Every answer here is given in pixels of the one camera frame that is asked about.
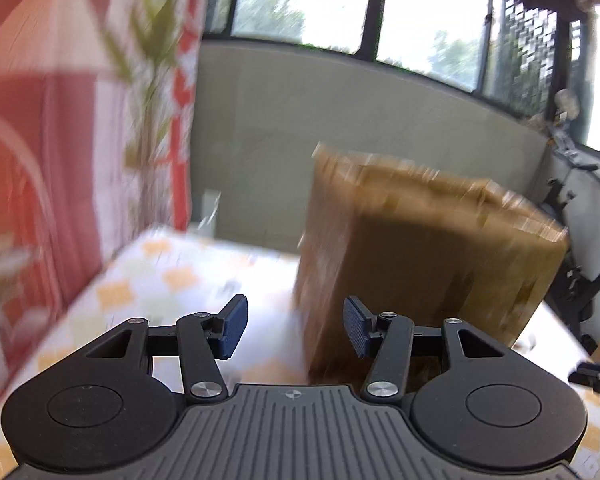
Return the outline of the black exercise bike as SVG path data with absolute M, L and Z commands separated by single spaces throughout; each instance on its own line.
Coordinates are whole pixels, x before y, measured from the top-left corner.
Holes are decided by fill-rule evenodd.
M 545 301 L 594 353 L 600 349 L 600 154 L 548 128 L 536 195 L 566 228 L 569 243 Z

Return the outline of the brown cardboard box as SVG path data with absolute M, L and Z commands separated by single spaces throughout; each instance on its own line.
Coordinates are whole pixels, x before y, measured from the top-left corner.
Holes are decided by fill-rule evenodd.
M 355 296 L 420 326 L 461 318 L 511 346 L 564 260 L 568 233 L 489 179 L 319 145 L 294 304 L 310 382 L 359 385 L 343 327 Z

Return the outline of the floral checkered tablecloth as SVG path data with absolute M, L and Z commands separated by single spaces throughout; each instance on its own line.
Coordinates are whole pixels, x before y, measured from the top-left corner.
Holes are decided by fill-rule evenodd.
M 167 229 L 143 233 L 73 301 L 12 380 L 15 388 L 127 318 L 172 325 L 193 312 L 218 312 L 235 294 L 248 298 L 248 326 L 237 350 L 219 362 L 236 382 L 304 385 L 302 329 L 292 289 L 299 258 Z M 544 302 L 514 344 L 529 361 L 564 382 L 584 350 Z M 600 397 L 574 386 L 588 410 L 588 430 L 571 463 L 583 479 L 600 479 Z M 3 400 L 0 401 L 0 418 Z M 0 422 L 0 479 L 16 466 Z

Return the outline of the red patterned curtain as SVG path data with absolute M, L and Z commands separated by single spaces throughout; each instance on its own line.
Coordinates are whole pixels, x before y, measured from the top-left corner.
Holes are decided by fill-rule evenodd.
M 0 0 L 0 397 L 102 267 L 190 216 L 207 0 Z

